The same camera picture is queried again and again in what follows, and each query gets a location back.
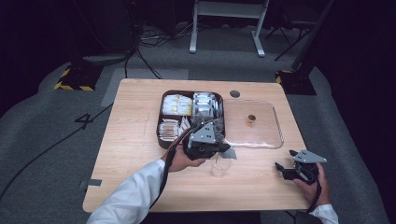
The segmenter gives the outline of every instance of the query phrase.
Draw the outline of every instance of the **black stand base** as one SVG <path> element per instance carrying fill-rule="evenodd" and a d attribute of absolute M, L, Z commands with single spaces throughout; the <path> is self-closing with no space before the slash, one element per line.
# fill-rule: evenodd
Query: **black stand base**
<path fill-rule="evenodd" d="M 280 70 L 275 73 L 275 78 L 285 94 L 317 95 L 309 77 L 299 77 L 298 71 Z"/>
<path fill-rule="evenodd" d="M 64 70 L 54 89 L 70 91 L 94 91 L 103 66 L 84 63 L 82 66 L 70 64 Z"/>

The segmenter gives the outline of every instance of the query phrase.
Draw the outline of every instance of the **person's right hand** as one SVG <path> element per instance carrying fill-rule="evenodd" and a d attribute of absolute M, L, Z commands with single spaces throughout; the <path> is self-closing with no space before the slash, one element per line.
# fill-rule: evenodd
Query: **person's right hand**
<path fill-rule="evenodd" d="M 319 183 L 321 185 L 321 193 L 318 199 L 318 202 L 316 204 L 316 206 L 319 205 L 323 205 L 323 204 L 328 204 L 330 203 L 330 196 L 329 196 L 329 184 L 326 180 L 326 176 L 324 174 L 324 170 L 323 167 L 320 163 L 317 163 L 318 166 L 318 171 L 319 171 L 319 175 L 318 175 L 318 180 Z M 300 187 L 300 189 L 303 190 L 306 199 L 312 203 L 315 199 L 315 195 L 317 193 L 317 184 L 318 183 L 314 183 L 312 185 L 308 185 L 306 184 L 304 181 L 302 181 L 301 179 L 293 179 L 293 182 Z"/>

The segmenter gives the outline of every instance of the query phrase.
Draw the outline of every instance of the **table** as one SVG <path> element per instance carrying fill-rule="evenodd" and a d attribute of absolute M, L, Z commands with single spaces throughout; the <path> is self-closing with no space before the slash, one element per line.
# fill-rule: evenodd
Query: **table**
<path fill-rule="evenodd" d="M 190 42 L 190 53 L 196 52 L 198 15 L 221 16 L 258 19 L 256 30 L 252 31 L 251 34 L 259 57 L 264 57 L 265 53 L 262 48 L 262 42 L 259 39 L 259 35 L 262 29 L 262 22 L 264 21 L 267 8 L 268 0 L 264 0 L 263 4 L 206 2 L 195 0 L 194 14 L 192 18 L 193 26 Z"/>
<path fill-rule="evenodd" d="M 276 109 L 284 144 L 278 149 L 238 148 L 238 160 L 221 179 L 210 175 L 210 162 L 170 173 L 161 198 L 152 212 L 249 211 L 306 209 L 303 193 L 284 180 L 275 168 L 277 161 L 292 167 L 289 150 L 305 148 L 289 103 L 276 83 L 124 79 L 106 127 L 92 172 L 101 185 L 88 186 L 83 203 L 93 211 L 129 175 L 160 158 L 165 149 L 158 145 L 156 128 L 161 99 L 166 91 L 213 91 L 232 99 L 268 101 Z"/>

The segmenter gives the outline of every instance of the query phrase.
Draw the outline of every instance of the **person's left hand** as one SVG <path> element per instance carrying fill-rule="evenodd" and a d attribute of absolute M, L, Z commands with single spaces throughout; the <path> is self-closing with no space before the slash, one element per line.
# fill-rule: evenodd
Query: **person's left hand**
<path fill-rule="evenodd" d="M 189 166 L 193 167 L 198 167 L 202 163 L 205 162 L 205 159 L 197 159 L 197 160 L 190 160 L 186 154 L 184 154 L 183 151 L 183 146 L 177 146 L 176 149 L 176 154 L 175 157 L 172 160 L 172 165 L 169 167 L 169 172 L 177 172 L 186 169 Z M 168 152 L 161 157 L 163 161 L 166 161 L 166 156 L 168 155 Z"/>

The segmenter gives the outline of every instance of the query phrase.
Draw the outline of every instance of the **white metal stand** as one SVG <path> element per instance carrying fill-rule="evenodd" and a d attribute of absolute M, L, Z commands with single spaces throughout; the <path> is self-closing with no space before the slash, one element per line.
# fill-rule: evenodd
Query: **white metal stand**
<path fill-rule="evenodd" d="M 198 15 L 203 15 L 258 19 L 259 22 L 257 24 L 256 31 L 252 31 L 251 34 L 254 45 L 257 49 L 257 53 L 260 57 L 264 57 L 265 53 L 262 49 L 262 42 L 259 39 L 259 35 L 262 29 L 262 22 L 264 21 L 267 7 L 268 0 L 265 0 L 264 3 L 260 5 L 195 0 L 190 53 L 196 52 Z"/>

